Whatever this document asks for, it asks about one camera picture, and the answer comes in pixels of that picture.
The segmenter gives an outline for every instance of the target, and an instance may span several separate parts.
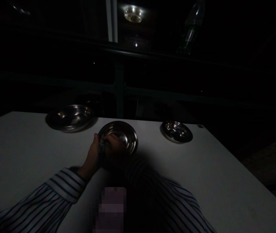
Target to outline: hand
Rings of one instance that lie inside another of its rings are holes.
[[[89,152],[87,154],[84,164],[78,169],[77,173],[82,176],[85,180],[91,178],[91,176],[98,169],[98,147],[99,147],[99,137],[98,134],[94,134],[93,143],[90,146]]]
[[[125,144],[114,134],[109,134],[103,139],[110,142],[110,145],[106,146],[106,156],[108,161],[114,167],[124,169],[131,159]]]

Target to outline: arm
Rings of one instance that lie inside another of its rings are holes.
[[[56,232],[97,169],[98,135],[79,169],[64,168],[15,206],[0,212],[0,231]]]
[[[129,184],[156,212],[169,232],[216,232],[189,191],[161,177],[142,158],[126,154],[126,148],[116,137],[106,139],[112,145],[111,161],[125,170]]]

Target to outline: striped pajama sleeve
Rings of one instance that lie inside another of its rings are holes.
[[[15,206],[0,212],[0,232],[56,232],[86,186],[64,168]]]
[[[216,233],[192,193],[161,177],[143,159],[136,157],[130,162],[125,178],[157,213],[168,232]]]

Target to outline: glass bottle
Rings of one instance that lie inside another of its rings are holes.
[[[191,53],[193,43],[196,39],[197,32],[203,23],[205,14],[205,0],[196,0],[191,9],[184,26],[184,34],[181,37],[180,46],[177,48],[177,53]]]

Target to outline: pixelated blur area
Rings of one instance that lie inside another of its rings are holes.
[[[101,203],[99,203],[93,232],[123,232],[124,213],[126,213],[126,189],[105,187],[101,194]]]

